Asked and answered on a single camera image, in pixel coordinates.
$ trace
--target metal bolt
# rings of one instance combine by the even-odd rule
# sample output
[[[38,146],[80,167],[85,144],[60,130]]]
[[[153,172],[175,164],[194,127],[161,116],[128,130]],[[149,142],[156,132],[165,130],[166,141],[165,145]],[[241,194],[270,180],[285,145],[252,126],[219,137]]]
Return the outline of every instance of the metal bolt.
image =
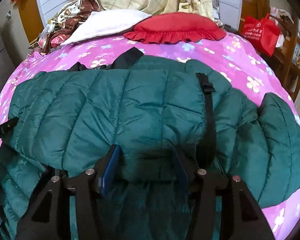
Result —
[[[206,175],[207,174],[207,171],[205,169],[198,169],[197,173],[199,175]]]
[[[92,175],[94,173],[94,169],[87,169],[86,174],[87,175]]]
[[[59,177],[59,176],[53,176],[53,177],[51,178],[51,181],[52,181],[53,183],[58,182],[59,180],[60,180],[60,177]]]
[[[233,179],[235,182],[239,182],[239,181],[241,180],[241,178],[240,178],[238,175],[232,176],[232,179]]]

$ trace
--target white pillow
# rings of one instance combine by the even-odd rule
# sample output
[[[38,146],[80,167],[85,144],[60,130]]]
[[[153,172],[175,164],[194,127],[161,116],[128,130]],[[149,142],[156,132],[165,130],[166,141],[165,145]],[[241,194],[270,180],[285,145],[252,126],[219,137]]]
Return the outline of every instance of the white pillow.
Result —
[[[84,41],[87,39],[122,33],[137,23],[151,17],[151,14],[132,9],[113,9],[92,12],[74,33],[61,45]]]

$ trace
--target floral blanket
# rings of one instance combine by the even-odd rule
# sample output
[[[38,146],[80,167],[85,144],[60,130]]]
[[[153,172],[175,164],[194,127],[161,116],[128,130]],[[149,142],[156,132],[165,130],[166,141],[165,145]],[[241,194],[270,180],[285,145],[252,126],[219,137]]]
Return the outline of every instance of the floral blanket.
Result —
[[[142,44],[117,36],[68,45],[46,56],[35,52],[14,71],[0,94],[0,124],[7,120],[16,85],[33,78],[39,71],[66,70],[76,62],[87,68],[99,67],[112,63],[133,46],[145,54],[180,62],[200,60],[219,71],[233,87],[243,91],[258,106],[265,93],[273,92],[289,104],[296,122],[300,124],[291,97],[281,87],[271,68],[248,41],[232,33],[228,33],[221,41],[201,40],[198,43],[179,42],[175,45]],[[284,240],[300,217],[300,189],[285,202],[263,209],[263,212],[276,239]]]

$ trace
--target wooden cabinet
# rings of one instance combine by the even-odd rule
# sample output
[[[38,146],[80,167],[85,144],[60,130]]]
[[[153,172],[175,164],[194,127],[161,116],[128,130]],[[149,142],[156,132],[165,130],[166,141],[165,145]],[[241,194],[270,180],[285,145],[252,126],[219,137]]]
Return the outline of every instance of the wooden cabinet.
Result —
[[[269,0],[242,0],[241,18],[239,32],[244,26],[244,19],[250,15],[255,19],[261,20],[270,12]]]

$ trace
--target green puffer jacket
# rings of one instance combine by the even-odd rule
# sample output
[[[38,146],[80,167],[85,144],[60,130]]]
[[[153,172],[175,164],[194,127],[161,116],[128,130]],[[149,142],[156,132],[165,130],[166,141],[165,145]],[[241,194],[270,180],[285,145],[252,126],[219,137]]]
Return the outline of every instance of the green puffer jacket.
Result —
[[[217,156],[208,169],[241,176],[262,208],[300,188],[300,127],[272,93],[258,108],[197,60],[143,56],[128,70],[41,72],[17,86],[9,118],[19,122],[0,148],[0,201],[11,237],[42,164],[76,176],[118,144],[124,157],[114,188],[98,200],[106,239],[185,239],[192,202],[176,191],[171,145],[196,158],[206,121],[195,73],[216,89]]]

